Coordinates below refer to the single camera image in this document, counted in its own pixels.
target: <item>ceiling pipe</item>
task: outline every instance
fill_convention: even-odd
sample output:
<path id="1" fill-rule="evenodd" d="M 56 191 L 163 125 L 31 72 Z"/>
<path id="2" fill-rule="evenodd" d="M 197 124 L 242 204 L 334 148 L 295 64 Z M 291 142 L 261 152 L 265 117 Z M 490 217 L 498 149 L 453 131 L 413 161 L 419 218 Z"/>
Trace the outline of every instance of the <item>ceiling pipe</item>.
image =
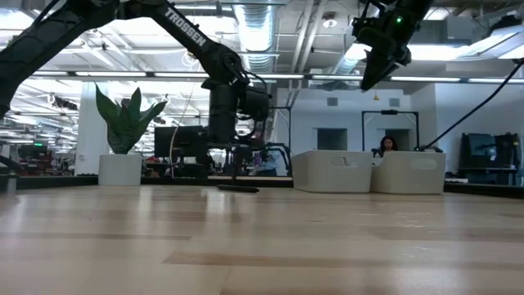
<path id="1" fill-rule="evenodd" d="M 290 73 L 294 73 L 296 70 L 296 64 L 300 56 L 300 50 L 304 44 L 305 33 L 308 30 L 309 19 L 311 18 L 311 12 L 313 11 L 314 0 L 307 0 L 304 9 L 304 18 L 302 19 L 302 26 L 298 34 L 298 40 L 296 41 L 295 51 L 293 53 L 293 59 L 291 61 L 291 67 L 289 68 Z"/>
<path id="2" fill-rule="evenodd" d="M 276 29 L 276 7 L 268 5 L 237 5 L 233 7 L 238 20 L 238 37 L 246 51 L 272 52 Z M 252 72 L 273 71 L 274 56 L 247 56 Z"/>
<path id="3" fill-rule="evenodd" d="M 305 44 L 304 55 L 302 56 L 302 61 L 300 61 L 300 66 L 298 68 L 299 73 L 302 73 L 304 71 L 305 63 L 308 61 L 309 52 L 313 47 L 314 37 L 316 36 L 318 27 L 320 26 L 320 21 L 322 20 L 326 4 L 328 4 L 328 0 L 320 0 L 320 4 L 317 7 L 317 13 L 314 19 L 313 27 L 311 28 L 311 32 L 309 33 L 308 40 Z"/>

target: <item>desk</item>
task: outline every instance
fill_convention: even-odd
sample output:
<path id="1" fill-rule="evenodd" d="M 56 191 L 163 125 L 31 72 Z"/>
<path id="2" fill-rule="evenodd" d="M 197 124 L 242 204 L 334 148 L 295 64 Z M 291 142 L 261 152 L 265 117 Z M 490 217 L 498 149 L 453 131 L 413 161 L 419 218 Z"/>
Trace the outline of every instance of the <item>desk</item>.
<path id="1" fill-rule="evenodd" d="M 20 193 L 0 198 L 2 295 L 524 294 L 521 200 L 152 185 Z"/>
<path id="2" fill-rule="evenodd" d="M 458 174 L 460 177 L 467 178 L 471 184 L 502 184 L 502 185 L 515 185 L 517 183 L 516 168 L 458 168 Z M 480 179 L 482 176 L 493 175 L 494 177 L 485 177 Z"/>

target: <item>ceiling light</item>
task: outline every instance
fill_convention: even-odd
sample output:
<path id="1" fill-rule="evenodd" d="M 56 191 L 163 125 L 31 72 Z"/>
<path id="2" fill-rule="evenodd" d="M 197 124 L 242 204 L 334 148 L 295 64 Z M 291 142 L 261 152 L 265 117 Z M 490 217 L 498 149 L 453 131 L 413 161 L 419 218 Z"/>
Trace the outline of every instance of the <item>ceiling light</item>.
<path id="1" fill-rule="evenodd" d="M 144 72 L 76 72 L 79 76 L 90 76 L 90 77 L 145 77 Z"/>
<path id="2" fill-rule="evenodd" d="M 61 138 L 69 139 L 69 140 L 76 140 L 75 136 L 69 136 L 64 134 L 58 134 Z"/>
<path id="3" fill-rule="evenodd" d="M 335 20 L 335 12 L 326 12 L 322 16 L 322 19 L 324 20 L 323 26 L 325 28 L 332 28 L 335 25 L 337 25 L 337 21 Z"/>
<path id="4" fill-rule="evenodd" d="M 26 116 L 13 115 L 11 116 L 11 119 L 21 124 L 28 124 L 28 125 L 37 125 L 38 124 L 38 122 L 35 119 L 31 119 Z"/>
<path id="5" fill-rule="evenodd" d="M 13 139 L 6 140 L 6 143 L 33 143 L 33 140 Z"/>
<path id="6" fill-rule="evenodd" d="M 323 23 L 323 26 L 325 28 L 332 28 L 335 25 L 337 25 L 337 21 L 336 20 L 325 20 L 324 23 Z"/>
<path id="7" fill-rule="evenodd" d="M 304 79 L 304 75 L 260 74 L 262 79 Z"/>
<path id="8" fill-rule="evenodd" d="M 166 78 L 209 78 L 207 73 L 155 73 L 155 76 Z"/>
<path id="9" fill-rule="evenodd" d="M 466 49 L 464 52 L 462 52 L 458 57 L 472 57 L 472 56 L 478 56 L 482 53 L 490 50 L 490 48 L 493 48 L 502 42 L 510 39 L 517 33 L 510 33 L 510 34 L 502 34 L 502 35 L 494 35 L 490 36 L 488 38 L 482 39 L 481 41 L 478 41 L 470 46 L 468 46 L 468 49 Z"/>
<path id="10" fill-rule="evenodd" d="M 468 80 L 469 83 L 479 84 L 501 84 L 504 81 L 504 78 L 471 78 Z M 524 79 L 511 79 L 508 84 L 524 84 Z"/>
<path id="11" fill-rule="evenodd" d="M 460 82 L 460 78 L 441 78 L 441 77 L 391 77 L 391 81 L 401 81 L 401 82 Z"/>
<path id="12" fill-rule="evenodd" d="M 37 70 L 33 75 L 67 75 L 67 72 L 59 70 Z"/>
<path id="13" fill-rule="evenodd" d="M 313 75 L 311 79 L 317 80 L 340 80 L 340 81 L 361 81 L 363 76 L 349 76 L 349 75 Z"/>
<path id="14" fill-rule="evenodd" d="M 467 46 L 421 44 L 408 45 L 408 48 L 414 61 L 452 61 L 468 49 Z M 348 49 L 345 57 L 352 60 L 363 60 L 367 57 L 366 51 L 371 50 L 371 47 L 368 45 L 355 43 Z"/>
<path id="15" fill-rule="evenodd" d="M 524 45 L 513 49 L 512 51 L 499 57 L 500 59 L 521 59 L 524 57 Z"/>

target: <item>white storage bin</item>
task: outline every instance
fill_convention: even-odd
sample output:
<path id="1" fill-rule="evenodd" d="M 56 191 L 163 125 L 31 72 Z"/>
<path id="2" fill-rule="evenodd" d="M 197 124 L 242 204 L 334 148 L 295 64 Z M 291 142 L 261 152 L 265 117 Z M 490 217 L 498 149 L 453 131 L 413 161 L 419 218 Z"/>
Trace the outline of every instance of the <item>white storage bin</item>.
<path id="1" fill-rule="evenodd" d="M 369 193 L 371 152 L 311 151 L 294 156 L 293 183 L 312 193 Z"/>
<path id="2" fill-rule="evenodd" d="M 387 152 L 373 167 L 371 191 L 397 194 L 441 194 L 444 190 L 445 154 Z"/>

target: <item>fluorescent light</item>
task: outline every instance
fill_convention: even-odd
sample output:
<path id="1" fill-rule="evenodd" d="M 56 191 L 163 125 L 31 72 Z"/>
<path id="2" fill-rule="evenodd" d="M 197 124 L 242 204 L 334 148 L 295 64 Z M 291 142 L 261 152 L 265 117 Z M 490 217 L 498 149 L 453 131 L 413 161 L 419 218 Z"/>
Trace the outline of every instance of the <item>fluorescent light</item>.
<path id="1" fill-rule="evenodd" d="M 33 143 L 33 140 L 22 140 L 22 139 L 13 139 L 6 140 L 7 143 Z"/>
<path id="2" fill-rule="evenodd" d="M 494 46 L 497 46 L 502 42 L 510 39 L 515 34 L 516 33 L 496 35 L 482 39 L 481 41 L 478 41 L 470 45 L 468 49 L 462 52 L 458 57 L 474 57 L 481 55 L 483 52 L 489 50 L 490 48 L 493 48 Z"/>
<path id="3" fill-rule="evenodd" d="M 520 59 L 524 57 L 524 45 L 513 49 L 512 51 L 499 57 L 500 59 Z"/>
<path id="4" fill-rule="evenodd" d="M 450 45 L 408 45 L 411 58 L 414 61 L 452 61 L 463 55 L 468 46 L 455 47 Z M 371 47 L 362 43 L 354 43 L 345 54 L 345 57 L 352 60 L 363 60 L 366 58 L 366 51 L 371 51 Z"/>
<path id="5" fill-rule="evenodd" d="M 304 79 L 304 75 L 286 75 L 286 74 L 260 74 L 262 79 Z"/>
<path id="6" fill-rule="evenodd" d="M 501 84 L 504 82 L 503 78 L 471 78 L 468 80 L 469 83 L 480 83 L 480 84 Z M 508 84 L 524 84 L 524 79 L 511 79 Z"/>
<path id="7" fill-rule="evenodd" d="M 28 118 L 26 116 L 13 115 L 11 118 L 21 124 L 37 125 L 38 122 L 35 119 Z"/>
<path id="8" fill-rule="evenodd" d="M 76 140 L 75 136 L 69 136 L 64 134 L 58 134 L 61 138 L 69 139 L 69 140 Z"/>
<path id="9" fill-rule="evenodd" d="M 91 77 L 145 77 L 144 72 L 76 72 L 79 76 L 91 76 Z"/>
<path id="10" fill-rule="evenodd" d="M 319 80 L 340 80 L 340 81 L 361 81 L 363 76 L 349 76 L 349 75 L 313 75 L 311 79 Z"/>
<path id="11" fill-rule="evenodd" d="M 441 77 L 391 77 L 391 81 L 402 81 L 402 82 L 460 82 L 460 78 L 441 78 Z"/>
<path id="12" fill-rule="evenodd" d="M 67 75 L 67 72 L 58 70 L 37 70 L 33 75 Z"/>
<path id="13" fill-rule="evenodd" d="M 166 78 L 209 78 L 207 73 L 155 73 L 155 76 Z"/>
<path id="14" fill-rule="evenodd" d="M 202 6 L 192 6 L 192 5 L 176 5 L 177 9 L 191 9 L 191 10 L 199 10 L 199 9 L 210 9 L 210 10 L 215 10 L 216 7 L 215 6 L 211 6 L 211 5 L 202 5 Z M 231 7 L 222 7 L 222 10 L 223 11 L 232 11 L 233 9 Z"/>

